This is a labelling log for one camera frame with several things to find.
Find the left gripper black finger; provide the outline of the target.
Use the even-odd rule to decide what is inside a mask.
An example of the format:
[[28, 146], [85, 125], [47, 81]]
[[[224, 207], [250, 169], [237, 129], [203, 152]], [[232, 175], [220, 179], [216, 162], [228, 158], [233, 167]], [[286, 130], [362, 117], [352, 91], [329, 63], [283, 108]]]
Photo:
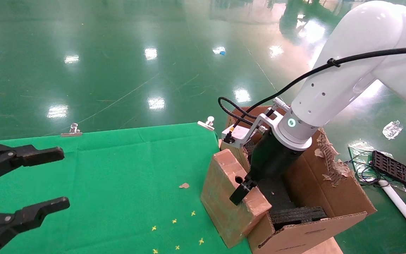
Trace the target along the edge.
[[64, 159], [60, 147], [38, 150], [33, 145], [9, 147], [0, 144], [0, 177], [19, 167], [36, 166]]
[[69, 199], [59, 197], [23, 207], [14, 213], [0, 213], [0, 250], [17, 235], [40, 227], [46, 216], [69, 207]]

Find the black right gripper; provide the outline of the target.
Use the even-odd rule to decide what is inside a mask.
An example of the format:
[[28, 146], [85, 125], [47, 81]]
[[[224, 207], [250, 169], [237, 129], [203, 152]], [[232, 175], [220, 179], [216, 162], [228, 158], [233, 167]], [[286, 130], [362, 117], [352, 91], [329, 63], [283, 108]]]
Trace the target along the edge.
[[235, 177], [239, 186], [230, 201], [239, 205], [259, 181], [283, 175], [302, 154], [303, 151], [286, 147], [271, 131], [266, 131], [248, 154], [250, 170], [247, 177]]

